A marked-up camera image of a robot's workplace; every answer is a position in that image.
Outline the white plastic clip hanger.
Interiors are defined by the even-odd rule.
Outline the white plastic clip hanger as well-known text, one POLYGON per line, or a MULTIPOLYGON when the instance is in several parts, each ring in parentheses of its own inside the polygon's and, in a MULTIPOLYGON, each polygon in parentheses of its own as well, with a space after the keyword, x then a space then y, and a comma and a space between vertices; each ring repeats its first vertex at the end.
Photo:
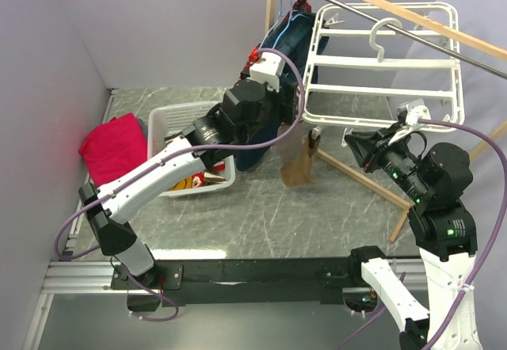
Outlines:
MULTIPOLYGON (((448 57, 446 59, 391 59, 386 57, 385 47, 377 42, 379 36, 395 36, 397 33, 387 26, 369 29, 336 29, 334 26, 342 23, 339 19, 343 9, 332 4, 321 7, 316 13, 311 43, 307 55, 307 65, 304 72, 305 105, 302 120, 319 126, 340 126, 351 128, 387 128, 395 122, 367 117, 349 117, 339 115, 319 115, 309 109, 309 103, 314 93, 353 94, 358 97, 397 97, 402 104, 422 99, 425 105, 428 101, 439 101, 441 105, 450 108, 450 113, 443 116, 443 121, 452 124, 463 124, 465 108, 463 99, 462 74, 460 61, 448 57), (368 40, 368 46, 375 52, 373 57, 357 57, 343 55, 324 55, 318 53, 318 44, 324 38, 357 38, 368 40), (313 81, 314 72, 320 69, 337 68, 345 70, 370 71, 401 71, 401 70, 444 70, 448 72, 450 86, 448 90, 430 89, 393 89, 372 86, 327 85, 313 81)), ((450 132, 452 129, 439 124, 424 125, 422 131, 450 132)))

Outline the tan stocking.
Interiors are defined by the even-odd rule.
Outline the tan stocking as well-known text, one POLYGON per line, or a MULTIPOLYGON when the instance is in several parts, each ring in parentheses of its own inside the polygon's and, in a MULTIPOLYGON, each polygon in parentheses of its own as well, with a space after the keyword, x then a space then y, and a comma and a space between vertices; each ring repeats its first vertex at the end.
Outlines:
POLYGON ((315 183, 311 170, 320 141, 320 137, 312 139, 311 135, 307 136, 295 160, 281 166, 280 175, 286 186, 293 188, 315 183))

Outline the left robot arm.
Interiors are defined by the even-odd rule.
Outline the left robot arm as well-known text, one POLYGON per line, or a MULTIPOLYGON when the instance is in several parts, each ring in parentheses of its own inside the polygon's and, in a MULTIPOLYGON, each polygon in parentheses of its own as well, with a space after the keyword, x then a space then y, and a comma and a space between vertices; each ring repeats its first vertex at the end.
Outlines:
POLYGON ((210 169, 241 150, 272 146, 255 136, 274 123, 299 120, 302 86, 283 80, 278 89, 250 78, 227 89, 221 102, 183 129, 170 144, 126 175, 97 187, 83 185, 78 194, 103 255, 115 257, 137 286, 148 288, 158 268, 147 245, 130 226, 137 211, 186 177, 210 169))

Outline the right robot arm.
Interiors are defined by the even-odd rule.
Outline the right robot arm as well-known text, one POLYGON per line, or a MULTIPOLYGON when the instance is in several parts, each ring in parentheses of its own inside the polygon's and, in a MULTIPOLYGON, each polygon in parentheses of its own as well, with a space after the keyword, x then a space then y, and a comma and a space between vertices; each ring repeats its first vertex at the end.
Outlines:
POLYGON ((351 132, 344 140, 364 172, 383 170, 411 199, 407 218, 425 267, 429 305, 412 296, 376 246, 352 250, 348 277, 376 292, 398 326, 402 349, 480 349, 467 281, 478 249, 476 225, 460 200, 473 180, 469 155, 451 143, 415 155, 411 135, 393 124, 351 132))

